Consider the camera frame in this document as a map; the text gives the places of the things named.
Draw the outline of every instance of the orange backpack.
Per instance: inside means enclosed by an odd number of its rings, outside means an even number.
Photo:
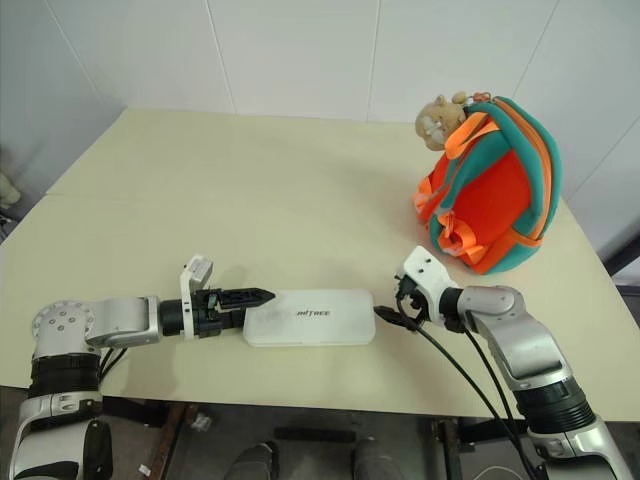
[[[413,202],[436,248],[476,273],[509,270],[538,250],[551,224],[562,183],[558,149],[507,98],[465,112]]]

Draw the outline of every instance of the stuffed toy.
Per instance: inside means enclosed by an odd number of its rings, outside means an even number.
[[[438,95],[416,118],[416,133],[424,139],[429,150],[444,150],[449,135],[467,119],[463,109],[467,101],[465,93],[458,92],[451,100],[449,103],[444,95]]]

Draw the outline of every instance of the teal backpack strap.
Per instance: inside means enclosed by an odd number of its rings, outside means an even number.
[[[518,155],[531,186],[531,204],[517,223],[520,233],[529,235],[544,211],[544,177],[540,156],[513,120],[497,105],[488,102],[475,103],[467,107],[467,111],[488,113]]]
[[[469,182],[482,175],[494,163],[500,160],[511,150],[511,146],[505,141],[504,136],[499,132],[485,134],[467,152],[464,162],[456,172],[455,176],[449,180],[451,184],[449,192],[440,201],[440,205],[435,210],[437,215],[442,215],[449,211],[456,203],[458,194]]]
[[[547,231],[549,225],[551,225],[551,221],[553,220],[553,216],[556,212],[556,208],[558,207],[558,202],[560,201],[560,190],[562,188],[562,179],[564,177],[564,172],[562,169],[562,161],[560,159],[560,152],[558,150],[558,146],[556,145],[555,140],[551,136],[551,134],[547,131],[546,128],[542,126],[540,122],[538,122],[535,118],[525,112],[522,108],[520,108],[516,103],[505,97],[496,97],[502,100],[504,103],[513,108],[516,112],[518,112],[540,135],[542,141],[545,143],[547,150],[549,151],[549,156],[551,157],[551,198],[549,201],[549,214],[547,216],[547,221],[545,222],[544,229],[542,230],[541,235]]]

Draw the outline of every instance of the wall tile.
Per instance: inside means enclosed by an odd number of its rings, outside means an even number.
[[[239,113],[364,120],[376,0],[209,0]]]
[[[569,200],[591,244],[604,259],[640,233],[638,144],[640,121]]]
[[[231,112],[205,0],[49,0],[98,89],[130,107]]]
[[[638,115],[640,3],[562,0],[516,100],[555,136],[571,197]]]
[[[639,285],[640,286],[640,258],[631,262],[625,268],[613,276],[616,285]]]
[[[122,110],[100,99],[42,1],[0,0],[2,169],[24,214]]]
[[[458,90],[511,96],[554,4],[383,0],[369,118],[412,122]]]

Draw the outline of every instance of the silver arm segment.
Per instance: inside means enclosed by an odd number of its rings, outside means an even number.
[[[212,268],[211,260],[195,255],[180,276],[187,336],[194,332],[192,289],[204,285]],[[109,427],[95,418],[102,411],[100,350],[159,342],[158,306],[154,296],[64,300],[38,312],[31,325],[32,384],[20,406],[9,480],[111,478]]]
[[[551,332],[527,313],[520,292],[508,287],[467,287],[458,299],[458,312],[467,328],[487,340],[529,423],[528,435],[543,458],[595,455],[606,460],[616,479],[632,480],[605,423],[593,414],[581,390],[571,391],[577,383],[567,360]],[[543,395],[547,398],[536,405],[529,405],[532,402],[525,398]],[[537,415],[546,418],[538,421]]]
[[[547,460],[550,478],[570,478],[566,476],[570,465],[575,466],[577,476],[573,478],[587,478],[582,476],[585,469],[602,472],[597,459],[603,459],[617,480],[633,480],[605,423],[591,411],[558,344],[527,312],[520,292],[509,287],[461,290],[423,247],[411,252],[400,277],[401,289],[408,277],[414,293],[424,297],[431,322],[449,328],[453,316],[454,322],[487,340],[527,421],[528,435]]]

